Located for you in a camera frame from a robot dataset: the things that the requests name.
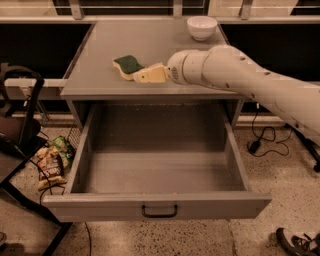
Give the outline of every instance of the open drawer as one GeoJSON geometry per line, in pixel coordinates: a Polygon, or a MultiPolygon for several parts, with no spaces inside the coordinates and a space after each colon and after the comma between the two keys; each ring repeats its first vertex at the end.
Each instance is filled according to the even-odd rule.
{"type": "Polygon", "coordinates": [[[270,194],[250,192],[220,101],[95,104],[64,195],[43,204],[62,222],[254,218],[270,194]]]}

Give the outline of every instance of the snack bag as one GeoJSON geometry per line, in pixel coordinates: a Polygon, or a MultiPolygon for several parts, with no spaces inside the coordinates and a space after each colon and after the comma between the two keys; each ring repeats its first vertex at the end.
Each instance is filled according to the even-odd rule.
{"type": "Polygon", "coordinates": [[[63,177],[64,168],[62,159],[58,150],[54,146],[51,146],[50,148],[42,148],[36,155],[39,158],[37,164],[42,170],[42,172],[39,172],[38,190],[43,190],[49,186],[64,184],[67,182],[63,177]]]}
{"type": "Polygon", "coordinates": [[[75,150],[71,146],[70,142],[63,136],[59,136],[53,140],[54,145],[62,158],[63,167],[69,169],[72,166],[72,162],[75,155],[75,150]]]}

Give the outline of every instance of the white cup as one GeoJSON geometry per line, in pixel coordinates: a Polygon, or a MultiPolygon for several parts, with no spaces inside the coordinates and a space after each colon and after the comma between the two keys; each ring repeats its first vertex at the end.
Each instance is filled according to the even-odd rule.
{"type": "Polygon", "coordinates": [[[208,16],[194,16],[187,24],[190,35],[197,41],[204,41],[216,32],[218,21],[208,16]]]}

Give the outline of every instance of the green sponge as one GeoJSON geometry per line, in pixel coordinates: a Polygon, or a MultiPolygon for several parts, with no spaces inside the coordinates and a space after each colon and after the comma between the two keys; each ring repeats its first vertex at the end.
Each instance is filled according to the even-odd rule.
{"type": "Polygon", "coordinates": [[[133,73],[144,68],[132,55],[113,60],[113,66],[120,71],[120,75],[126,80],[133,80],[133,73]]]}

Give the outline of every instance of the terrazzo floor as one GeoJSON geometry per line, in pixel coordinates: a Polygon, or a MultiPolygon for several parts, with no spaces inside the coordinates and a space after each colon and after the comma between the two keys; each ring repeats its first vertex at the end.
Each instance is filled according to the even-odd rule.
{"type": "MultiPolygon", "coordinates": [[[[281,122],[275,128],[279,140],[289,135],[281,122]]],[[[50,139],[68,136],[70,120],[49,124],[43,132],[50,139]]],[[[319,232],[320,176],[313,171],[315,161],[296,135],[292,134],[286,142],[290,149],[288,156],[269,153],[256,158],[247,152],[247,143],[254,140],[250,122],[240,122],[234,133],[252,190],[272,194],[272,202],[256,219],[88,222],[91,255],[281,256],[286,254],[275,237],[278,227],[310,236],[319,232]]],[[[280,144],[263,143],[259,152],[269,149],[285,151],[280,144]]],[[[11,182],[39,202],[38,175],[32,165],[27,164],[11,182]]],[[[59,229],[5,197],[0,198],[0,216],[0,231],[8,236],[0,255],[42,255],[59,229]]],[[[85,256],[89,252],[85,224],[75,223],[54,255],[85,256]]]]}

